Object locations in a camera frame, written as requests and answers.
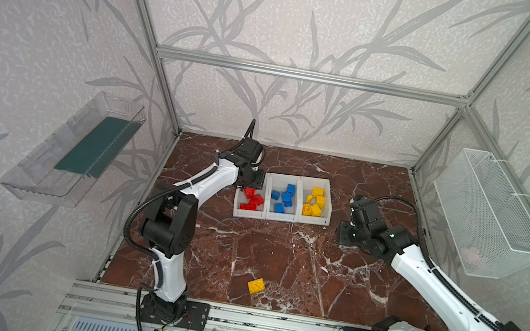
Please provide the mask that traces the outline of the red lego brick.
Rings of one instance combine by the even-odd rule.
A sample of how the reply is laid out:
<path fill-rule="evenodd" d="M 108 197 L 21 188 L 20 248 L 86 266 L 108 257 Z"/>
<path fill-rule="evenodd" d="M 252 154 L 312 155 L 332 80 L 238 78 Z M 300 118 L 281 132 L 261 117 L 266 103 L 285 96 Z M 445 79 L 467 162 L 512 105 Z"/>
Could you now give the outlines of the red lego brick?
<path fill-rule="evenodd" d="M 245 210 L 245 211 L 257 211 L 257 208 L 256 208 L 256 205 L 254 204 L 251 204 L 251 203 L 242 203 L 241 205 L 239 205 L 240 207 L 240 210 Z"/>
<path fill-rule="evenodd" d="M 252 198 L 254 198 L 254 196 L 256 195 L 256 191 L 255 189 L 249 189 L 249 188 L 244 188 L 243 189 L 243 193 L 245 195 L 245 197 L 249 200 L 251 200 Z"/>
<path fill-rule="evenodd" d="M 262 205 L 264 205 L 264 199 L 263 199 L 263 197 L 260 196 L 259 194 L 256 194 L 256 195 L 254 196 L 254 198 L 252 198 L 252 199 L 250 200 L 249 203 L 256 205 L 256 208 L 258 208 L 258 207 L 261 207 Z"/>

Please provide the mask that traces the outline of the blue lego brick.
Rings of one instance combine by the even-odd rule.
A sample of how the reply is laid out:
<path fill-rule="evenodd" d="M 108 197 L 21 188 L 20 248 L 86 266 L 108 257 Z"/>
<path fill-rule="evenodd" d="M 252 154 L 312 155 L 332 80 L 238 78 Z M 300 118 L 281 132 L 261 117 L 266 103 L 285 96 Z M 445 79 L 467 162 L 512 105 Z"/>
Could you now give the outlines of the blue lego brick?
<path fill-rule="evenodd" d="M 271 198 L 275 201 L 280 199 L 281 195 L 278 191 L 271 191 Z"/>
<path fill-rule="evenodd" d="M 293 185 L 293 184 L 289 184 L 287 185 L 287 190 L 286 190 L 287 193 L 291 194 L 292 196 L 295 194 L 296 192 L 296 186 Z"/>
<path fill-rule="evenodd" d="M 283 214 L 285 212 L 284 205 L 282 205 L 281 203 L 275 204 L 275 210 L 274 211 L 276 213 Z"/>

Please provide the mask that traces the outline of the yellow tall lego brick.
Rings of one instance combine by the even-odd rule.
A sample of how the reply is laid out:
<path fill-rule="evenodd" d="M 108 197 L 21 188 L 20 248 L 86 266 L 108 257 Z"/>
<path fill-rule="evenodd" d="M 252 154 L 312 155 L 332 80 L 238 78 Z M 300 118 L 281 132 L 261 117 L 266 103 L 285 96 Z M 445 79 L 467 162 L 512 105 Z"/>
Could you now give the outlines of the yellow tall lego brick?
<path fill-rule="evenodd" d="M 318 196 L 316 202 L 316 205 L 319 206 L 319 208 L 324 208 L 326 199 L 324 196 Z"/>

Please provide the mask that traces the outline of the dark blue upturned lego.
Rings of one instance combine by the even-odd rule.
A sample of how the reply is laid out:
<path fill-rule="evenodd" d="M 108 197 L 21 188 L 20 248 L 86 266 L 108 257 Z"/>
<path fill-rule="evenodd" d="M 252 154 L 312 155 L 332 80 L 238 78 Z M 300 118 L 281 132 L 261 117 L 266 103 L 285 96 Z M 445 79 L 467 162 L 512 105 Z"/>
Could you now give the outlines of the dark blue upturned lego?
<path fill-rule="evenodd" d="M 293 206 L 293 203 L 292 203 L 293 196 L 291 194 L 289 194 L 287 192 L 283 193 L 281 199 L 282 199 L 284 207 L 291 208 Z"/>

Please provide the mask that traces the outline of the yellow long lego brick front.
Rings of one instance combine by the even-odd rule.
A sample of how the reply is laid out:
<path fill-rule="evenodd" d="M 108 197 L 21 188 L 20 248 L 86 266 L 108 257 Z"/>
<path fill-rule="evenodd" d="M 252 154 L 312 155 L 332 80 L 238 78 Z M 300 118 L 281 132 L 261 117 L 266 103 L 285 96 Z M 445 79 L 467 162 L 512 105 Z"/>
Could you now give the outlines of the yellow long lego brick front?
<path fill-rule="evenodd" d="M 311 194 L 312 196 L 315 196 L 315 197 L 318 197 L 318 196 L 322 197 L 324 196 L 325 193 L 324 193 L 324 189 L 315 187 L 313 189 L 313 192 L 311 192 Z"/>

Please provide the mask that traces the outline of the yellow square lego brick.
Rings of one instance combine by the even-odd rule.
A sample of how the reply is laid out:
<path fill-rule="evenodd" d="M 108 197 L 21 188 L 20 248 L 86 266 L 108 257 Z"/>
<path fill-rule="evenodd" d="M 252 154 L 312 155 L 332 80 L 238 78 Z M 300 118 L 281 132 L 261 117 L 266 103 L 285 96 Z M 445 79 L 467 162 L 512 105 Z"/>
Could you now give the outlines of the yellow square lego brick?
<path fill-rule="evenodd" d="M 311 213 L 312 213 L 311 209 L 312 209 L 312 207 L 309 204 L 303 205 L 302 214 L 304 216 L 310 216 Z"/>

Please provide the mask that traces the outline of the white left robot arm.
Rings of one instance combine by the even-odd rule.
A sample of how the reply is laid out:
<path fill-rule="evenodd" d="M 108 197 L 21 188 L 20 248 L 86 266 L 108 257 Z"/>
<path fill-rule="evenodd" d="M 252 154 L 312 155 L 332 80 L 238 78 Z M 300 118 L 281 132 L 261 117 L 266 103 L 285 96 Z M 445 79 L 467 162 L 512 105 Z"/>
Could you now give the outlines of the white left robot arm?
<path fill-rule="evenodd" d="M 264 147 L 253 137 L 255 127 L 253 120 L 241 140 L 216 152 L 212 165 L 198 174 L 157 186 L 126 219 L 124 242 L 154 264 L 155 285 L 149 293 L 161 304 L 176 308 L 186 300 L 184 255 L 194 237 L 199 208 L 228 187 L 262 186 Z"/>

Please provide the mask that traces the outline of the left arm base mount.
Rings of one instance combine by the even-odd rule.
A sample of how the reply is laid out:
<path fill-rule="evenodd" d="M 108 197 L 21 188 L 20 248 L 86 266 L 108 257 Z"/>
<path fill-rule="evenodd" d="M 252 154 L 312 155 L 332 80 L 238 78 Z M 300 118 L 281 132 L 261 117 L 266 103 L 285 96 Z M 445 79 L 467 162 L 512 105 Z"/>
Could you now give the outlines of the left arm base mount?
<path fill-rule="evenodd" d="M 136 313 L 143 322 L 202 331 L 206 328 L 211 308 L 208 303 L 189 300 L 185 295 L 175 302 L 167 302 L 158 294 L 149 292 L 141 297 Z"/>

